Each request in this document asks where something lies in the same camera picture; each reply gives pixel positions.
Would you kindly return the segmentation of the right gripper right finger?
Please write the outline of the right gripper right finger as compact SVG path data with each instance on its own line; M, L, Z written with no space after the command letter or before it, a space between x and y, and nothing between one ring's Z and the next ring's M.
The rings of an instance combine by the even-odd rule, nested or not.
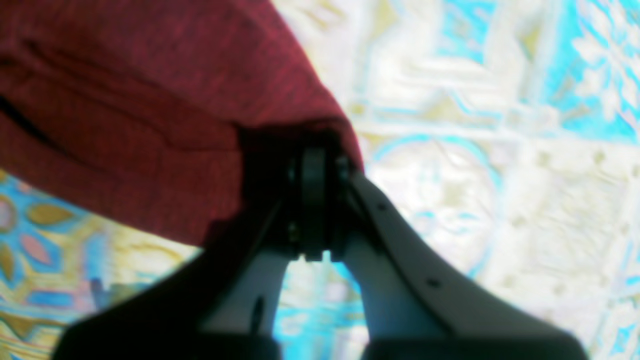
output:
M418 236L349 160L337 158L330 241L359 285L364 360L585 360L578 340L489 293Z

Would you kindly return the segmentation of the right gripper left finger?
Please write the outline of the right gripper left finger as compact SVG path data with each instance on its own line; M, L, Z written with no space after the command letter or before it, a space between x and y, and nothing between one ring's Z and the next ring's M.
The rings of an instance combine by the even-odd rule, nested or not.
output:
M71 326L55 360L281 360L272 335L288 264L322 260L329 157L306 148L258 201L174 275Z

